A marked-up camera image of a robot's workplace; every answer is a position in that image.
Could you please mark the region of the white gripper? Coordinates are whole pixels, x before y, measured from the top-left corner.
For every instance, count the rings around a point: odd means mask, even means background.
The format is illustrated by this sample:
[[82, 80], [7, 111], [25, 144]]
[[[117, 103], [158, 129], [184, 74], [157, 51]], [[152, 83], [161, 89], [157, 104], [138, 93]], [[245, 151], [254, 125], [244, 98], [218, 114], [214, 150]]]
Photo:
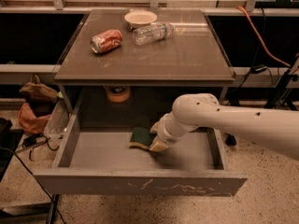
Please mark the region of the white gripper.
[[155, 122], [150, 128], [150, 133], [157, 133], [153, 139], [149, 150], [152, 152], [161, 152], [169, 148], [169, 145], [174, 145], [179, 141], [179, 138], [170, 133], [169, 128], [173, 118], [171, 115], [164, 115], [159, 121]]

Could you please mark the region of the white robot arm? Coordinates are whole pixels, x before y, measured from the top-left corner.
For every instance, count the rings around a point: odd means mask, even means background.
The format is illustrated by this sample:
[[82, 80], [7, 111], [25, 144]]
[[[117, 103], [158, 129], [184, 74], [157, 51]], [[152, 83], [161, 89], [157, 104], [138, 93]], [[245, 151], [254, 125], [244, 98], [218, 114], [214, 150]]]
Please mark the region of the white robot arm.
[[299, 112], [220, 105], [210, 93], [185, 94], [150, 129], [156, 135], [149, 149], [163, 151], [198, 128], [238, 135], [299, 160]]

